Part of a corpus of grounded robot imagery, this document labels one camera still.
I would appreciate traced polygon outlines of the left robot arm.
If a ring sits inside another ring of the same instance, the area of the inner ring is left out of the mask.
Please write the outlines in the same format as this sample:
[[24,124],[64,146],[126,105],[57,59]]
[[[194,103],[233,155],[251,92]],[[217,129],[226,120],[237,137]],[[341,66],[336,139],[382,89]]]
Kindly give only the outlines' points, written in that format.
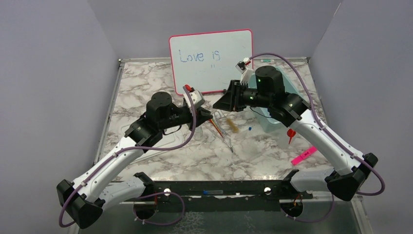
[[[73,181],[62,180],[56,187],[62,206],[58,224],[62,228],[76,224],[84,229],[94,224],[104,211],[131,198],[151,198],[153,187],[145,174],[133,176],[117,185],[113,179],[129,164],[148,151],[173,151],[187,145],[197,127],[213,118],[210,111],[202,107],[205,99],[193,88],[184,89],[181,107],[172,102],[171,95],[157,92],[146,105],[145,113],[125,131],[116,146],[92,168]],[[164,131],[187,125],[190,135],[181,144],[156,147]]]

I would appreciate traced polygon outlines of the teal plastic bin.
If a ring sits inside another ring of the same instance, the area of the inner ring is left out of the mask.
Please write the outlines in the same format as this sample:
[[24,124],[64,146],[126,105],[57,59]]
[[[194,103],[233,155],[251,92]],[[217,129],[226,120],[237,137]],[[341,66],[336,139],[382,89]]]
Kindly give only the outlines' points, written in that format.
[[[285,86],[285,91],[302,96],[299,90],[295,87],[294,83],[286,75],[286,73],[282,71],[282,69],[278,66],[273,65],[273,67],[275,67],[278,71],[281,72],[283,77],[283,83]],[[270,118],[270,114],[266,108],[255,107],[253,108],[253,110],[257,112],[255,113],[255,116],[264,132],[270,133],[285,127],[281,122]]]

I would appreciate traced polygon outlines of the small glass beaker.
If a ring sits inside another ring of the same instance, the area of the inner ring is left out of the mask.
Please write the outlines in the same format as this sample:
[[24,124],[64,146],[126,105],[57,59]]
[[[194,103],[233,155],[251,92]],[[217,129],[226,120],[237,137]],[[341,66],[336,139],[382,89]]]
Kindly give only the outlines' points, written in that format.
[[196,127],[192,139],[195,141],[202,141],[204,139],[204,131],[201,125]]

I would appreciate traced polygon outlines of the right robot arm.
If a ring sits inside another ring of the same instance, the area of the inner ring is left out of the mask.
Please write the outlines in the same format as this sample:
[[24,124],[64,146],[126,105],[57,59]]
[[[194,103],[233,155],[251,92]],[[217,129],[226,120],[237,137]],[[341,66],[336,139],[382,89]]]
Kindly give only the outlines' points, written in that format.
[[285,90],[281,71],[267,65],[256,69],[254,75],[255,88],[231,80],[213,108],[227,112],[240,112],[246,107],[265,108],[271,118],[304,137],[331,163],[332,168],[325,171],[290,173],[281,185],[286,198],[305,191],[326,191],[341,200],[351,200],[373,171],[377,157],[355,149],[344,150],[348,143],[312,113],[310,104],[300,95]]

